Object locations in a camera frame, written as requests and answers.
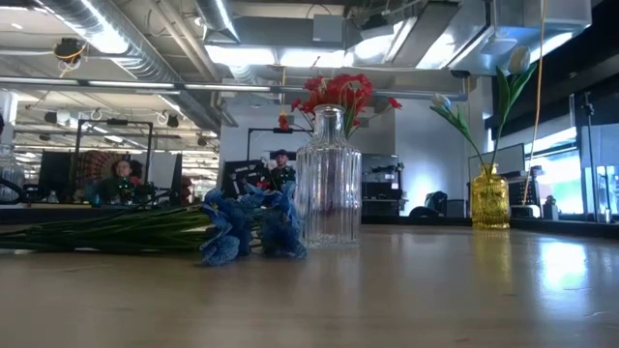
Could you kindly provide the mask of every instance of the bundle of stems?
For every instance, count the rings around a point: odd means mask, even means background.
[[[209,239],[211,220],[199,205],[127,212],[112,217],[60,221],[0,233],[0,248],[40,251],[188,252]]]

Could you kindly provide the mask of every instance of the office desk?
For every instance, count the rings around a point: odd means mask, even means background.
[[[0,255],[3,347],[616,347],[619,244],[364,225],[362,246],[220,268]]]

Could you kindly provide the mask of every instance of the white tulip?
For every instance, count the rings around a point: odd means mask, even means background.
[[[518,46],[514,48],[510,57],[510,65],[508,71],[514,74],[523,74],[529,70],[531,63],[531,50],[527,46]]]
[[[449,98],[438,93],[434,93],[431,101],[436,107],[444,107],[446,109],[449,109],[452,106],[452,102],[449,100]]]

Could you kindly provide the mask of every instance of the pillar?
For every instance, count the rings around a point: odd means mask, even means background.
[[[0,134],[0,144],[13,144],[18,102],[19,96],[17,93],[0,92],[0,113],[2,113],[2,120],[4,121],[4,130]]]

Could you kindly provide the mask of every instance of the person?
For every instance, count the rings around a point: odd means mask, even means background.
[[[98,194],[103,202],[132,199],[133,190],[141,186],[142,163],[137,160],[120,159],[111,166],[112,177],[99,184]]]
[[[275,152],[275,162],[277,167],[271,170],[271,180],[273,181],[274,189],[281,190],[283,184],[296,180],[296,172],[293,167],[288,165],[288,153],[283,149]]]

